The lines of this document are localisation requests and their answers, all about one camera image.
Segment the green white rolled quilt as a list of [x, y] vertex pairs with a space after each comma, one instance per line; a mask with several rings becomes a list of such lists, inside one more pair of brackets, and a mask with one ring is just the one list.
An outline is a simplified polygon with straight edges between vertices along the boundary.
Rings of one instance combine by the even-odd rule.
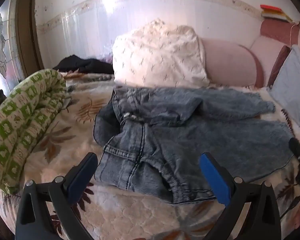
[[53, 69], [19, 83], [0, 105], [0, 190], [14, 194], [26, 159], [61, 110], [66, 81]]

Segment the stack of books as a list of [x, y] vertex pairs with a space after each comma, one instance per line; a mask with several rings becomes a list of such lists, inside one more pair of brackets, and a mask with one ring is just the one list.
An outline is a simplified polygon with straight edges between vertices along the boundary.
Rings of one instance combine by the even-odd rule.
[[261, 16], [264, 18], [271, 18], [289, 23], [293, 22], [293, 20], [285, 12], [283, 12], [281, 8], [265, 4], [261, 4], [260, 8], [262, 9]]

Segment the white patterned pillow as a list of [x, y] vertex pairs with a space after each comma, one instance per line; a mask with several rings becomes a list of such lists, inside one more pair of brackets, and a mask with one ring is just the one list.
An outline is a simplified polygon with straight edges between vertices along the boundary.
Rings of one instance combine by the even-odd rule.
[[113, 44], [116, 83], [133, 87], [201, 88], [209, 85], [202, 39], [188, 25], [157, 19]]

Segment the pink round bolster cushion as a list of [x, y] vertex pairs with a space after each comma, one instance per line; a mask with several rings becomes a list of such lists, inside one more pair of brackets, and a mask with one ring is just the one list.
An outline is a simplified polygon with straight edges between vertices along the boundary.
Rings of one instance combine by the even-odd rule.
[[206, 38], [202, 41], [206, 72], [212, 83], [222, 86], [263, 87], [263, 69], [252, 51], [234, 42]]

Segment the black garment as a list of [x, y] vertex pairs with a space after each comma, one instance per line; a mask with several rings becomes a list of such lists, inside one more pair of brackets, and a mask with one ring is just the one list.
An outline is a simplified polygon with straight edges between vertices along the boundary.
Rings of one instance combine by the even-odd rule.
[[57, 66], [53, 67], [59, 72], [75, 72], [83, 74], [114, 74], [113, 65], [100, 61], [95, 58], [82, 59], [76, 55], [71, 55], [60, 61]]

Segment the blue denim jeans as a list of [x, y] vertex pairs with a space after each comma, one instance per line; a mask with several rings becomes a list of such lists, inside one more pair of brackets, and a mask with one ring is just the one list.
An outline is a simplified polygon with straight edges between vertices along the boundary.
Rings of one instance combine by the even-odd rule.
[[260, 119], [274, 112], [259, 94], [233, 89], [115, 87], [95, 119], [103, 148], [95, 178], [170, 204], [212, 199], [203, 153], [245, 181], [289, 163], [288, 126]]

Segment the light blue quilted pillow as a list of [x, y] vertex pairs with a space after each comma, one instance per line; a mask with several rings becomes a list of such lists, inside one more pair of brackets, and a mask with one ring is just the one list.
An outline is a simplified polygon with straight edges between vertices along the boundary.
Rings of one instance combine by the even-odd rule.
[[300, 127], [300, 49], [297, 45], [292, 46], [269, 94]]

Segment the brown wooden window frame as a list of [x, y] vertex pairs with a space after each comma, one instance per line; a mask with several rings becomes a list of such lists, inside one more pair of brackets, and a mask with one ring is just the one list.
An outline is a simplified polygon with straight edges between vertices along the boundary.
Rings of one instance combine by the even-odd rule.
[[17, 0], [15, 8], [15, 33], [21, 70], [25, 77], [44, 68], [39, 50], [35, 0]]

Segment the pink maroon headboard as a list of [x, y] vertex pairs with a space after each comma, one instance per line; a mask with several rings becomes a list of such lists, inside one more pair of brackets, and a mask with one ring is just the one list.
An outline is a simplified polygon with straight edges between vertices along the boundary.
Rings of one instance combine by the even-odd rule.
[[293, 45], [300, 49], [300, 24], [270, 19], [262, 22], [260, 35], [250, 48], [263, 70], [263, 84], [259, 83], [259, 87], [273, 85]]

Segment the stained glass window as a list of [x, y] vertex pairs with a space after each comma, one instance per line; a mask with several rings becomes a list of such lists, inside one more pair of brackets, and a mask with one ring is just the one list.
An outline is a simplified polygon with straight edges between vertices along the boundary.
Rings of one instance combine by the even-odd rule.
[[17, 47], [16, 4], [5, 0], [0, 7], [0, 90], [5, 96], [25, 79]]

